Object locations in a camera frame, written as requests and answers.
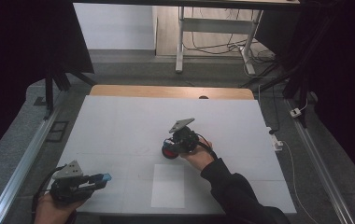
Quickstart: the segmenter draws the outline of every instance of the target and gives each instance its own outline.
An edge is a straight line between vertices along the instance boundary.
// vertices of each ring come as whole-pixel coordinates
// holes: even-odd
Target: aluminum rail
[[[29,173],[33,162],[36,159],[38,151],[41,149],[41,146],[46,139],[46,136],[52,126],[52,123],[55,121],[58,113],[61,110],[62,102],[64,101],[65,93],[61,92],[61,95],[58,97],[55,102],[55,108],[53,113],[50,115],[49,119],[43,120],[38,127],[35,136],[30,142],[28,148],[26,148],[25,153],[23,154],[20,163],[18,163],[17,168],[6,184],[5,189],[0,195],[0,223],[3,222],[9,208],[12,205],[15,197],[17,196],[18,191],[21,188],[21,185]]]
[[[289,111],[293,110],[293,107],[291,106],[288,100],[285,100],[285,103]],[[309,158],[312,160],[312,163],[314,164],[320,182],[322,183],[324,189],[326,190],[326,193],[329,195],[331,203],[341,223],[354,224],[355,222],[352,218],[351,213],[349,212],[347,204],[344,201],[344,198],[342,197],[340,190],[335,185],[332,176],[330,175],[308,130],[303,128],[302,124],[298,119],[294,120],[294,125],[296,126],[296,129],[304,142]]]

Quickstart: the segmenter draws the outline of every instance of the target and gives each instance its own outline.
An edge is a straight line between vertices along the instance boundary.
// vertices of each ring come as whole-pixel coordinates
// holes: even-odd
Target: white table
[[[170,128],[188,118],[195,118],[189,127],[213,142],[230,171],[248,179],[260,203],[295,213],[257,101],[91,95],[58,165],[77,160],[85,175],[113,178],[79,212],[222,214],[197,170],[162,155]]]

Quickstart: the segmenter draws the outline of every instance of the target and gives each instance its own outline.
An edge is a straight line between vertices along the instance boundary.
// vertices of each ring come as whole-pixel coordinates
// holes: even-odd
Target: wooden edge
[[[192,99],[207,97],[209,99],[254,100],[253,93],[249,89],[202,87],[95,85],[92,87],[90,95]]]

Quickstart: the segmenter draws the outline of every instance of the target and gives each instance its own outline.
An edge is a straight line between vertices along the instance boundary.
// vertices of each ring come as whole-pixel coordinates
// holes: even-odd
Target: table leg
[[[249,75],[255,75],[256,74],[255,71],[254,71],[254,68],[253,68],[253,64],[250,61],[249,51],[250,51],[250,45],[251,45],[251,43],[253,41],[253,37],[256,34],[257,26],[259,25],[259,20],[260,20],[260,17],[262,16],[262,13],[263,13],[262,10],[258,11],[256,17],[252,21],[252,26],[251,26],[250,33],[248,34],[247,43],[245,44],[245,47],[243,49],[241,49],[241,54],[242,54],[242,57],[244,59],[245,66],[247,67]]]
[[[184,22],[184,7],[179,7],[178,13],[178,42],[177,42],[177,66],[176,73],[183,72],[183,22]]]
[[[44,119],[49,119],[53,111],[53,87],[52,87],[52,70],[51,68],[46,71],[46,103],[47,103],[47,111]]]

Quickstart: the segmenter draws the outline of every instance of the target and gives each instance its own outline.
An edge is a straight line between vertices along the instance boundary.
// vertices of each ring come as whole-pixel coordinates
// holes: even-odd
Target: white paper sheet
[[[151,207],[184,208],[183,165],[154,165]]]

